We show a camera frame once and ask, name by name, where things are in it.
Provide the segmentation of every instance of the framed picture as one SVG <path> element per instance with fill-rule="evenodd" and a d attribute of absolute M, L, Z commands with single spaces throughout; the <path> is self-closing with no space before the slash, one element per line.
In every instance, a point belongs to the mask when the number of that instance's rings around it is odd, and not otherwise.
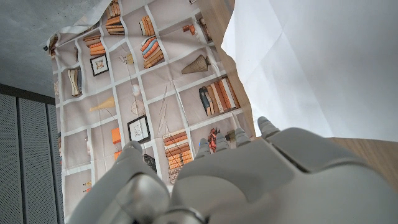
<path fill-rule="evenodd" d="M 149 126 L 147 116 L 141 116 L 133 121 L 128 122 L 130 141 L 144 143 L 150 140 Z"/>
<path fill-rule="evenodd" d="M 94 76 L 109 71 L 108 61 L 106 60 L 106 55 L 101 55 L 96 58 L 90 59 L 91 68 L 93 69 Z"/>

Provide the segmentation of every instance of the wooden surface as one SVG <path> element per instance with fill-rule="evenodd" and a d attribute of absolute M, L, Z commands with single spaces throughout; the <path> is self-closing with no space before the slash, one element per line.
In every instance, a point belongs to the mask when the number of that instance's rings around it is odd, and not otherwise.
<path fill-rule="evenodd" d="M 197 3 L 208 24 L 213 42 L 242 106 L 246 121 L 252 126 L 254 133 L 250 102 L 238 78 L 235 62 L 220 47 L 231 19 L 234 0 L 198 0 Z M 398 191 L 398 142 L 341 138 L 331 138 L 330 140 L 366 159 Z"/>

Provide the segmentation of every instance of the gray wall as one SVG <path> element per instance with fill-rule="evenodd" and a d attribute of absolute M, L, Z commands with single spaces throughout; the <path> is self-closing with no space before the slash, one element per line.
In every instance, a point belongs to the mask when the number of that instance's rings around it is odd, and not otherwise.
<path fill-rule="evenodd" d="M 54 105 L 0 94 L 0 223 L 63 223 Z"/>

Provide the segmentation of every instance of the ceiling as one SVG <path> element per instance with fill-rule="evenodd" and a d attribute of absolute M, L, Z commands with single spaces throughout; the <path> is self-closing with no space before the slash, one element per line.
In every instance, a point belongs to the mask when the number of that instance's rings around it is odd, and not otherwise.
<path fill-rule="evenodd" d="M 4 0 L 0 8 L 0 83 L 54 97 L 48 38 L 100 0 Z"/>

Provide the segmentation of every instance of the printed fabric backdrop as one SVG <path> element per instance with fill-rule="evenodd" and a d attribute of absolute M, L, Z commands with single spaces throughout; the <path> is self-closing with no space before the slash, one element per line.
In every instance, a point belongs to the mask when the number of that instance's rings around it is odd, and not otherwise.
<path fill-rule="evenodd" d="M 169 191 L 201 138 L 252 136 L 195 1 L 104 0 L 49 40 L 65 220 L 139 141 Z"/>

